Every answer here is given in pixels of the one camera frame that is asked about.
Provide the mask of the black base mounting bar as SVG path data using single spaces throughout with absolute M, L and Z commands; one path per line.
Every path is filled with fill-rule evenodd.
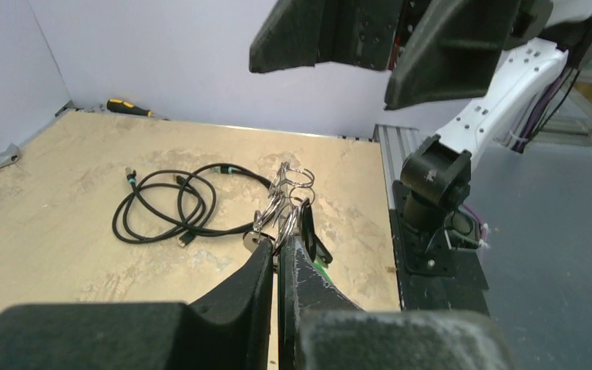
M 443 228 L 429 241 L 420 240 L 405 223 L 409 188 L 392 183 L 389 209 L 397 285 L 402 310 L 470 310 L 489 315 L 489 285 L 477 251 Z

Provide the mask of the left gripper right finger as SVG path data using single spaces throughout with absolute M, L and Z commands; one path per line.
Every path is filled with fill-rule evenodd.
M 281 369 L 514 369 L 493 320 L 473 311 L 364 311 L 288 237 L 278 265 Z

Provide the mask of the aluminium frame rail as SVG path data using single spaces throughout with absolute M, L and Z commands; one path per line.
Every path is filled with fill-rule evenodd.
M 388 196 L 393 198 L 392 185 L 400 180 L 402 165 L 428 135 L 416 128 L 376 124 L 373 140 L 379 143 Z

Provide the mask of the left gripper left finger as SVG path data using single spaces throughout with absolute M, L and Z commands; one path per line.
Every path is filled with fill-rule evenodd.
M 273 257 L 196 301 L 20 304 L 0 313 L 0 369 L 265 369 Z

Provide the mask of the yellow black screwdriver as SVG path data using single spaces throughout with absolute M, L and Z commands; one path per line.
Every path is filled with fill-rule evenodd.
M 122 99 L 108 99 L 106 108 L 112 113 L 127 114 L 132 116 L 145 116 L 162 120 L 169 120 L 165 116 L 158 115 L 151 109 L 144 109 L 138 105 L 132 104 Z

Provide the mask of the silver key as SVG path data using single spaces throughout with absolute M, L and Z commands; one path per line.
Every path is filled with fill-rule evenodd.
M 255 252 L 262 240 L 263 237 L 261 234 L 252 230 L 244 233 L 242 236 L 244 248 L 251 253 Z

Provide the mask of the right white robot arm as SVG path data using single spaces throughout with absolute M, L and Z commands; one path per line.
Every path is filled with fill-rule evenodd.
M 526 106 L 529 138 L 560 79 L 592 57 L 592 1 L 278 1 L 249 70 L 334 62 L 391 73 L 387 110 L 468 99 L 403 163 L 406 230 L 433 241 L 469 195 L 485 147 Z

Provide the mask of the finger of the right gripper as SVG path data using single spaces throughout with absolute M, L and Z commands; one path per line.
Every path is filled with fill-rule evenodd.
M 269 73 L 334 62 L 388 69 L 403 3 L 278 1 L 249 48 L 249 70 Z
M 487 94 L 518 1 L 433 1 L 414 28 L 385 91 L 385 108 Z

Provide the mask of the green key tag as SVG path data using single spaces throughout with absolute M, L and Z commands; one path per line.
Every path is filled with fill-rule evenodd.
M 315 261 L 315 262 L 314 262 L 314 266 L 315 266 L 315 268 L 317 269 L 317 271 L 318 271 L 318 272 L 319 272 L 319 273 L 320 273 L 320 274 L 321 274 L 321 275 L 324 277 L 324 279 L 325 279 L 325 280 L 326 280 L 326 281 L 327 281 L 329 284 L 332 284 L 332 283 L 333 283 L 333 281 L 332 281 L 332 279 L 330 278 L 330 276 L 328 275 L 328 273 L 327 273 L 327 271 L 326 271 L 326 269 L 325 269 L 325 266 L 324 266 L 324 265 L 320 264 L 318 261 Z

